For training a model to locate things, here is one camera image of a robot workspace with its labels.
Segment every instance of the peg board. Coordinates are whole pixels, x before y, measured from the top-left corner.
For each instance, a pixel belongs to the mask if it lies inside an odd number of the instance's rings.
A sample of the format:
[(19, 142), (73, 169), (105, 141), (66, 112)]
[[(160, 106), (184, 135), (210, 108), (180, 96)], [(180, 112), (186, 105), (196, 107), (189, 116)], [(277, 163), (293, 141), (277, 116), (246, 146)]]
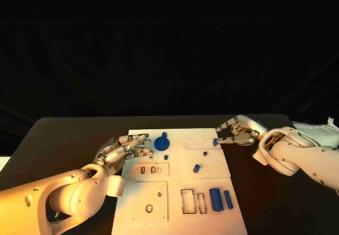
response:
[[(169, 148), (158, 151), (154, 148), (154, 140), (167, 133)], [(220, 145), (213, 146), (212, 140), (218, 138), (213, 128), (203, 129), (163, 129), (163, 130), (130, 130), (128, 134), (148, 133), (151, 143), (145, 145), (154, 151), (153, 158), (140, 157), (125, 161), (122, 168), (122, 177), (125, 177), (125, 188), (122, 197), (117, 200), (117, 209), (112, 223), (112, 235), (186, 235), (186, 234), (246, 234), (245, 224), (238, 207), (238, 200), (233, 191), (231, 174), (225, 160)], [(150, 174), (148, 177), (140, 178), (140, 167), (153, 166), (154, 164), (167, 164), (169, 172)], [(197, 173), (193, 173), (194, 164), (200, 165)], [(167, 183), (167, 207), (161, 203), (161, 218), (164, 219), (138, 219), (135, 216), (144, 213), (145, 204), (153, 200), (138, 200), (137, 204), (141, 211), (135, 211), (135, 184), (144, 182)], [(213, 212), (209, 198), (209, 189), (219, 188), (223, 211)], [(182, 189), (193, 190), (194, 197), (194, 214), (183, 214), (182, 211)], [(233, 209), (228, 209), (223, 191), (229, 191)], [(199, 212), (197, 193), (203, 194), (206, 213)], [(143, 197), (154, 196), (154, 184), (143, 184)], [(158, 203), (154, 198), (154, 212), (157, 213)]]

